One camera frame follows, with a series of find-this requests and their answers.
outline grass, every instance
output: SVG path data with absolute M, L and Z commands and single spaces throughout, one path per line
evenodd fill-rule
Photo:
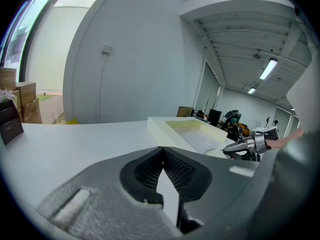
M 36 98 L 39 99 L 39 102 L 43 102 L 47 99 L 52 98 L 53 96 L 56 96 L 56 94 L 47 94 L 44 96 L 43 94 L 36 94 Z
M 53 125 L 66 125 L 66 120 L 65 120 L 65 113 L 62 113 L 54 122 L 52 123 Z

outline smoke detector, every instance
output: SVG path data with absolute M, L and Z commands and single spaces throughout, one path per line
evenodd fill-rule
M 259 54 L 259 53 L 254 53 L 253 55 L 252 55 L 252 57 L 254 57 L 256 60 L 259 60 L 259 59 L 261 59 L 261 55 Z

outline white countertop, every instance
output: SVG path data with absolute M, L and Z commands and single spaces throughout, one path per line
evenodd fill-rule
M 32 207 L 94 163 L 158 146 L 147 121 L 22 126 L 23 134 L 0 145 L 0 164 L 13 194 Z

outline cardboard box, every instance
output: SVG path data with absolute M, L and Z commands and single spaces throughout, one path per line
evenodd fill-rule
M 178 118 L 192 116 L 192 115 L 191 115 L 192 110 L 194 110 L 193 107 L 180 106 L 179 109 L 178 109 L 178 113 L 176 114 L 176 116 L 177 116 Z
M 39 99 L 22 107 L 22 119 L 26 124 L 42 124 Z
M 23 122 L 24 122 L 24 120 L 23 120 L 23 118 L 22 118 L 22 114 L 21 114 L 21 112 L 19 113 L 19 117 L 20 117 L 20 122 L 21 122 L 21 123 L 23 123 Z
M 16 89 L 17 70 L 15 68 L 0 67 L 0 90 Z
M 14 104 L 16 106 L 16 109 L 20 113 L 21 112 L 20 92 L 19 92 L 19 90 L 14 90 L 12 92 L 12 94 L 14 95 L 13 101 L 14 101 Z
M 20 92 L 20 104 L 24 107 L 36 99 L 35 82 L 17 82 L 16 89 Z

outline ceiling beam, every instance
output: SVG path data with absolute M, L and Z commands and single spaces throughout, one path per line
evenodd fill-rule
M 279 54 L 274 53 L 274 52 L 270 52 L 270 51 L 267 51 L 267 50 L 261 50 L 261 49 L 257 49 L 257 48 L 251 48 L 251 47 L 235 45 L 235 44 L 229 44 L 229 43 L 216 43 L 216 42 L 213 44 L 213 46 L 240 48 L 241 50 L 252 51 L 253 53 L 259 52 L 259 53 L 262 53 L 262 54 L 270 55 L 272 58 L 283 59 L 283 60 L 286 60 L 287 62 L 294 63 L 296 65 L 299 65 L 299 66 L 302 66 L 302 67 L 305 67 L 305 68 L 308 66 L 308 65 L 304 65 L 304 64 L 302 64 L 302 63 L 300 63 L 298 61 L 295 61 L 293 59 L 281 57 Z
M 283 47 L 280 51 L 279 56 L 287 58 L 293 48 L 295 47 L 296 43 L 298 42 L 302 33 L 302 29 L 299 24 L 295 21 L 292 22 L 288 36 L 283 44 Z
M 248 66 L 247 63 L 245 62 L 242 62 L 242 61 L 225 61 L 225 60 L 220 60 L 220 64 L 221 66 L 237 66 L 237 67 L 242 67 L 242 68 L 248 68 L 248 69 L 252 69 L 252 70 L 262 70 L 262 68 L 264 67 L 264 64 L 263 63 L 260 63 L 260 64 L 250 64 Z
M 299 24 L 296 21 L 293 21 L 291 23 L 288 36 L 280 50 L 279 57 L 281 58 L 278 61 L 278 64 L 275 66 L 274 70 L 271 71 L 271 73 L 267 76 L 265 80 L 260 80 L 260 82 L 256 85 L 256 89 L 261 88 L 267 81 L 272 77 L 272 75 L 275 73 L 277 68 L 281 67 L 281 65 L 285 62 L 285 60 L 288 61 L 287 57 L 297 44 L 300 36 L 302 33 L 302 29 L 300 28 Z
M 286 103 L 288 102 L 286 97 L 278 98 L 274 101 L 275 104 Z
M 220 61 L 221 63 L 221 67 L 223 69 L 239 69 L 239 70 L 247 70 L 247 71 L 251 71 L 251 72 L 258 72 L 258 68 L 257 66 L 246 66 L 246 65 L 240 65 L 237 63 L 226 63 L 224 61 Z
M 258 50 L 270 51 L 274 50 L 274 53 L 278 54 L 283 45 L 283 40 L 278 40 L 278 42 L 273 42 L 272 40 L 261 40 L 261 39 L 241 39 L 233 37 L 210 37 L 209 38 L 214 46 L 219 44 L 232 44 L 233 46 L 254 49 L 255 52 Z
M 245 68 L 225 67 L 225 66 L 222 66 L 222 67 L 225 75 L 227 75 L 229 72 L 242 72 L 242 73 L 250 74 L 251 76 L 255 75 L 255 77 L 256 75 L 258 75 L 258 72 L 254 70 L 247 70 Z
M 295 6 L 289 0 L 189 0 L 177 14 L 191 22 L 209 15 L 238 12 L 268 13 L 295 19 Z
M 233 26 L 247 26 L 251 29 L 257 29 L 258 27 L 261 27 L 263 25 L 264 28 L 268 30 L 280 30 L 283 32 L 288 32 L 288 25 L 280 25 L 276 22 L 264 22 L 263 20 L 257 21 L 257 20 L 216 20 L 211 22 L 206 22 L 201 24 L 201 26 L 205 29 L 213 29 L 213 31 L 223 31 L 226 26 L 228 26 L 230 29 L 232 29 Z
M 218 80 L 222 86 L 226 86 L 226 78 L 221 67 L 220 61 L 218 59 L 217 53 L 211 44 L 210 40 L 207 37 L 206 32 L 201 27 L 200 23 L 197 20 L 191 21 L 188 23 L 190 27 L 195 31 L 198 37 L 200 37 L 204 47 L 206 47 L 208 53 L 210 54 L 216 68 L 214 69 L 215 74 L 217 75 Z
M 250 28 L 229 28 L 225 30 L 219 30 L 219 31 L 206 31 L 206 34 L 208 37 L 215 37 L 222 34 L 227 33 L 252 33 L 252 34 L 260 34 L 260 35 L 268 35 L 272 36 L 274 38 L 279 38 L 281 40 L 286 40 L 287 36 L 283 34 L 278 34 L 270 31 L 264 31 L 264 30 L 254 30 Z
M 251 87 L 248 86 L 248 85 L 246 87 L 243 87 L 243 88 L 227 85 L 226 88 L 229 89 L 229 90 L 232 90 L 232 91 L 236 91 L 236 92 L 244 93 L 244 94 L 247 94 L 247 95 L 250 95 L 250 96 L 254 96 L 256 98 L 265 100 L 267 102 L 273 103 L 273 101 L 274 101 L 274 99 L 272 99 L 272 98 L 270 98 L 270 97 L 268 97 L 268 96 L 266 96 L 264 94 L 261 94 L 261 93 L 259 93 L 257 91 L 255 91 L 253 94 L 249 94 L 248 91 L 251 89 Z
M 263 64 L 262 61 L 264 61 L 264 59 L 254 59 L 252 56 L 251 57 L 237 57 L 237 56 L 224 56 L 224 55 L 218 55 L 218 58 L 221 62 L 226 62 L 226 63 L 245 63 L 245 66 L 249 65 L 250 66 L 256 66 L 256 65 L 260 65 L 261 63 Z
M 224 53 L 221 52 L 220 50 L 217 51 L 217 55 L 220 61 L 230 61 L 232 59 L 232 61 L 241 61 L 241 62 L 250 62 L 250 64 L 252 63 L 254 57 L 253 57 L 253 53 L 250 53 L 249 55 L 243 55 L 241 57 L 241 55 L 239 55 L 236 51 L 234 51 L 233 53 Z M 261 59 L 255 59 L 253 64 L 260 64 L 259 61 L 263 61 L 264 58 L 261 57 Z

